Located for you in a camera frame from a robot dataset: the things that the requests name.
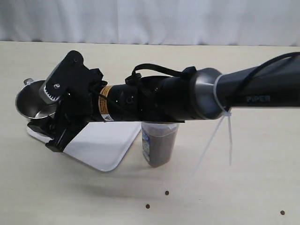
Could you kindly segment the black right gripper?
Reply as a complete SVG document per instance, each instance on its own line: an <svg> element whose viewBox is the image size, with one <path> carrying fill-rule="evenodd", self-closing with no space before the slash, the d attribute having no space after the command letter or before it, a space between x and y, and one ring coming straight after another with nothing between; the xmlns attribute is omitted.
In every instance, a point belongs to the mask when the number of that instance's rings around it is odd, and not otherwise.
<svg viewBox="0 0 300 225"><path fill-rule="evenodd" d="M39 95L47 104L59 100L56 120L47 117L31 119L27 127L49 137L45 146L63 152L67 145L87 126L93 113L92 87L101 84L98 68L88 69L80 52L71 50L46 78Z"/></svg>

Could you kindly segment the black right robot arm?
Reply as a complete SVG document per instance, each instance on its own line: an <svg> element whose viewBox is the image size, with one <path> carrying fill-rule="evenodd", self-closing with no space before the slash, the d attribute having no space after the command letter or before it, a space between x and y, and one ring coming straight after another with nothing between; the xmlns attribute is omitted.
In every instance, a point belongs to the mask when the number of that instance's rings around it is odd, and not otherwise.
<svg viewBox="0 0 300 225"><path fill-rule="evenodd" d="M51 151L63 152L91 122L183 123L216 120L236 107L298 108L300 54L285 53L230 74L143 63L123 84L109 85L99 69L87 68L83 56L70 51L38 93L56 108L27 126L49 137Z"/></svg>

